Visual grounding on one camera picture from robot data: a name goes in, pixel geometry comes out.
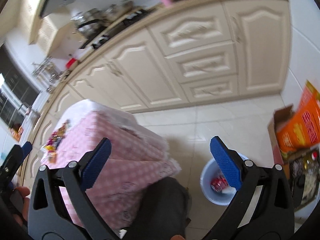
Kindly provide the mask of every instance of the kitchen cabinet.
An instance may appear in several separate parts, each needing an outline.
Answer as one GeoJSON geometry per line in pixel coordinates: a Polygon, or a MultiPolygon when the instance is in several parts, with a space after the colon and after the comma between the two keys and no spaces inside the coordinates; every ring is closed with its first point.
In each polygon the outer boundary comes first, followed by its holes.
{"type": "Polygon", "coordinates": [[[53,102],[49,114],[51,114],[56,119],[60,119],[64,111],[66,111],[70,106],[83,100],[76,91],[74,91],[69,85],[66,85],[58,97],[53,102]]]}
{"type": "Polygon", "coordinates": [[[47,114],[39,127],[32,146],[34,148],[40,149],[53,133],[54,127],[57,125],[57,123],[58,119],[53,117],[51,114],[47,114]]]}
{"type": "Polygon", "coordinates": [[[42,151],[36,148],[33,148],[29,153],[22,186],[27,187],[30,191],[32,191],[33,183],[35,182],[36,175],[41,166],[42,157],[42,151]]]}
{"type": "Polygon", "coordinates": [[[218,42],[167,56],[179,83],[236,74],[232,41],[218,42]]]}
{"type": "Polygon", "coordinates": [[[41,23],[40,11],[45,0],[22,0],[20,8],[19,28],[27,36],[28,43],[33,43],[41,23]]]}
{"type": "Polygon", "coordinates": [[[237,0],[225,8],[236,42],[240,95],[280,92],[290,57],[288,2],[237,0]]]}
{"type": "Polygon", "coordinates": [[[192,8],[148,27],[164,54],[231,40],[221,3],[192,8]]]}
{"type": "Polygon", "coordinates": [[[123,79],[147,107],[188,102],[147,29],[123,40],[103,57],[110,73],[123,79]]]}
{"type": "Polygon", "coordinates": [[[66,7],[59,8],[41,20],[36,42],[46,56],[50,55],[73,26],[66,7]]]}
{"type": "Polygon", "coordinates": [[[147,108],[103,57],[92,62],[70,85],[84,98],[105,106],[124,111],[147,108]]]}
{"type": "Polygon", "coordinates": [[[238,96],[236,75],[190,82],[182,87],[191,103],[238,96]]]}
{"type": "Polygon", "coordinates": [[[41,158],[43,157],[43,153],[40,149],[47,143],[50,135],[54,132],[54,128],[57,123],[58,120],[56,118],[51,114],[47,114],[37,131],[35,140],[32,144],[33,149],[28,156],[28,162],[24,173],[25,179],[23,185],[28,187],[30,190],[32,189],[38,169],[41,165],[41,158]]]}

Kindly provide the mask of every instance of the hand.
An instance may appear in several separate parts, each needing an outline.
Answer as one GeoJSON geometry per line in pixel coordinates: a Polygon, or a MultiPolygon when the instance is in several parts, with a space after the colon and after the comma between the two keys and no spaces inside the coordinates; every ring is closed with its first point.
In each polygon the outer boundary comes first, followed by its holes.
{"type": "Polygon", "coordinates": [[[185,239],[180,235],[175,235],[175,236],[171,237],[170,240],[185,240],[185,239]]]}
{"type": "MultiPolygon", "coordinates": [[[[22,216],[25,219],[25,221],[28,220],[28,210],[29,210],[29,202],[30,199],[27,198],[27,196],[30,194],[30,190],[27,187],[17,187],[16,190],[18,190],[23,197],[23,209],[22,209],[22,216]]],[[[22,219],[18,215],[13,215],[14,219],[18,222],[19,225],[23,225],[22,219]]]]}

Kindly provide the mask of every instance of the blue gripper pad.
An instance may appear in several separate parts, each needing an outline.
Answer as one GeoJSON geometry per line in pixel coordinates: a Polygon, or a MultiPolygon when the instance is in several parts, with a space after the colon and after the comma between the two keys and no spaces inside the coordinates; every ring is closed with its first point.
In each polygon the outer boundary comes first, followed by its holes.
{"type": "Polygon", "coordinates": [[[30,142],[26,142],[22,147],[23,151],[23,160],[28,156],[28,154],[32,151],[32,144],[30,142]]]}
{"type": "Polygon", "coordinates": [[[239,190],[242,185],[241,167],[239,167],[239,165],[241,165],[243,162],[242,158],[237,152],[229,150],[221,141],[219,136],[215,136],[211,139],[210,151],[228,184],[231,187],[236,188],[236,190],[239,190]]]}
{"type": "Polygon", "coordinates": [[[100,144],[93,150],[94,155],[89,160],[86,167],[81,172],[81,185],[80,188],[85,191],[92,188],[97,180],[103,166],[107,162],[111,154],[111,142],[106,139],[101,141],[100,144]]]}

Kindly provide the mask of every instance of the snack wrapper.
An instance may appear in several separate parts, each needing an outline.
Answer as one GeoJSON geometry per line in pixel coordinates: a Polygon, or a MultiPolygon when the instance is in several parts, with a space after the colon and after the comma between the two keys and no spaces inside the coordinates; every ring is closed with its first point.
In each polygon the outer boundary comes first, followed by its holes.
{"type": "Polygon", "coordinates": [[[309,100],[314,97],[315,99],[320,99],[320,93],[318,90],[307,80],[306,85],[303,89],[302,96],[298,105],[298,111],[309,102],[309,100]]]}
{"type": "Polygon", "coordinates": [[[320,104],[314,95],[301,100],[300,109],[276,132],[284,157],[298,149],[309,148],[320,142],[320,104]]]}

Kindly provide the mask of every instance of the window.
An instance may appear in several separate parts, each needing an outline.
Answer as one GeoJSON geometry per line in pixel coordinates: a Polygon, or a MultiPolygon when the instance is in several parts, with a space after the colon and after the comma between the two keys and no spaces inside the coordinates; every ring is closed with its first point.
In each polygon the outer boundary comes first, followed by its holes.
{"type": "Polygon", "coordinates": [[[0,47],[0,118],[18,130],[28,106],[32,106],[39,92],[19,72],[5,46],[0,47]]]}

